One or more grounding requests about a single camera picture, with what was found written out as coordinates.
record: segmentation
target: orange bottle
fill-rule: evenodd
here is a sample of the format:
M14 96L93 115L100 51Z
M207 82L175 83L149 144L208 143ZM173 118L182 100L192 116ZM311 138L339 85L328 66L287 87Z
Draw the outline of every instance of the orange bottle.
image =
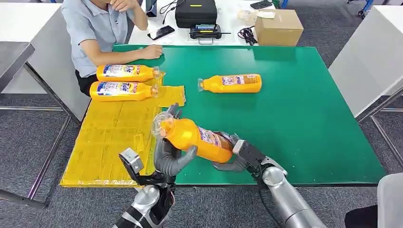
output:
M141 82L94 82L89 93L95 101L141 101L157 97L158 87Z
M190 119L174 119L169 112L154 118L153 134L168 139L174 147L187 150L198 147L197 155L207 160L225 163L232 156L232 145L224 137L203 129Z
M262 78L257 74L215 75L204 80L199 78L198 88L213 93L257 93L262 88Z
M159 67L143 65L102 65L96 69L100 82L144 82L160 77Z

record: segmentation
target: green table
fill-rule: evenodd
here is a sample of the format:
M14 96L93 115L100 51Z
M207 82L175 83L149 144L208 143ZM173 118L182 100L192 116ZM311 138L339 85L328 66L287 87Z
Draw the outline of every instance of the green table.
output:
M141 46L116 46L128 51ZM314 47L165 46L136 64L167 72L164 85L185 86L182 117L212 131L237 133L288 171L295 185L376 184L385 172ZM257 94L197 91L197 79L257 73ZM246 171L215 170L197 157L179 185L254 184Z

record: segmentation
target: man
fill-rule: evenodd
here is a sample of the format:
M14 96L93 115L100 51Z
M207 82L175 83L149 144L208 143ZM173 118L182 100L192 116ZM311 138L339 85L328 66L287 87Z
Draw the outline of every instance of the man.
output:
M97 66L155 59L163 52L159 45L112 52L114 44L125 42L127 17L140 30L148 27L147 16L137 0L65 0L61 12L71 37L71 56L78 84L81 92L87 96L91 84L97 81Z

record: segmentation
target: black pants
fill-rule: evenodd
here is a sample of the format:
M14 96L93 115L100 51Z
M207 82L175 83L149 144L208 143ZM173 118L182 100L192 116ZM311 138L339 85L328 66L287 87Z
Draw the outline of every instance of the black pants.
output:
M345 215L344 223L345 228L377 228L378 206L351 210Z
M96 75L90 75L88 77L81 77L80 72L76 70L76 77L78 80L78 85L80 86L80 91L87 96L89 95L89 89L94 82L98 81Z

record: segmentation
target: bottle label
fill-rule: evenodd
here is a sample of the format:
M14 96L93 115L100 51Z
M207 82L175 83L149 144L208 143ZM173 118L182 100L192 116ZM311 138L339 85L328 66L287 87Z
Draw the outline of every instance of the bottle label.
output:
M137 91L137 82L101 82L98 85L98 95L134 94Z
M140 65L106 65L105 77L132 76L140 73Z
M224 86L252 84L257 82L258 79L256 75L230 75L222 77L222 84Z
M205 141L207 143L222 147L219 135L213 133L212 131L208 131L206 129L203 129L201 127L198 127L198 128L199 128L201 140L203 140L203 141Z

